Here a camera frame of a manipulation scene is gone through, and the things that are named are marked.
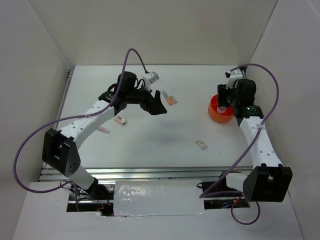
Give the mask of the orange grey correction tape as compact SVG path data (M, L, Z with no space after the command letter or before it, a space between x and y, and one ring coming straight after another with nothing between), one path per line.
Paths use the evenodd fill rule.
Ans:
M167 92L165 90L162 90L161 94L169 106L172 106L174 104L172 99L169 97L169 95L167 94Z

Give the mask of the pink glue bottle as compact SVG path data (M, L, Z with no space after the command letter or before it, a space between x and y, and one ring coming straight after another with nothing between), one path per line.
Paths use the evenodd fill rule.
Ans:
M226 110L227 110L227 108L224 107L224 106L220 106L220 107L217 108L217 112L219 114L224 114L226 112Z

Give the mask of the purple pink highlighter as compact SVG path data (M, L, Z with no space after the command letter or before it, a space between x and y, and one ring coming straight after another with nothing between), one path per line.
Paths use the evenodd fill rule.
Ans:
M109 134L110 133L110 131L107 128L104 128L102 126L98 127L97 130L102 132L102 133L105 133L105 134Z

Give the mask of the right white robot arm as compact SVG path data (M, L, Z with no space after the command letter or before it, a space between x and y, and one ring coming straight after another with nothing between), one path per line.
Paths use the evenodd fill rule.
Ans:
M252 171L229 173L218 184L223 196L235 190L244 194L248 202L282 202L285 198L293 173L290 167L276 155L265 124L266 117L261 108L254 104L256 83L250 79L238 79L233 86L220 84L217 87L219 107L232 108L238 126L242 130L252 158Z

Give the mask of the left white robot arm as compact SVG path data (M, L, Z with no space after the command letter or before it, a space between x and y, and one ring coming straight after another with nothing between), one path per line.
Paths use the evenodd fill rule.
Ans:
M80 192L86 199L92 200L100 192L105 193L106 188L82 167L78 150L94 131L129 104L139 105L150 115L167 113L161 102L160 91L156 90L152 95L151 84L158 79L157 73L148 72L142 76L142 86L137 87L136 74L129 71L120 74L117 83L98 97L83 118L76 119L59 130L51 128L45 133L42 160L80 187Z

